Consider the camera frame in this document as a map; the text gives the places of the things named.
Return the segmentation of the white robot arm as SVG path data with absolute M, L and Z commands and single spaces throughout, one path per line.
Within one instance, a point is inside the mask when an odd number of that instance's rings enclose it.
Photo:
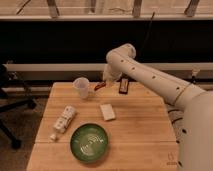
M 213 171 L 213 91 L 141 64 L 126 43 L 106 54 L 103 80 L 126 74 L 183 112 L 177 171 Z

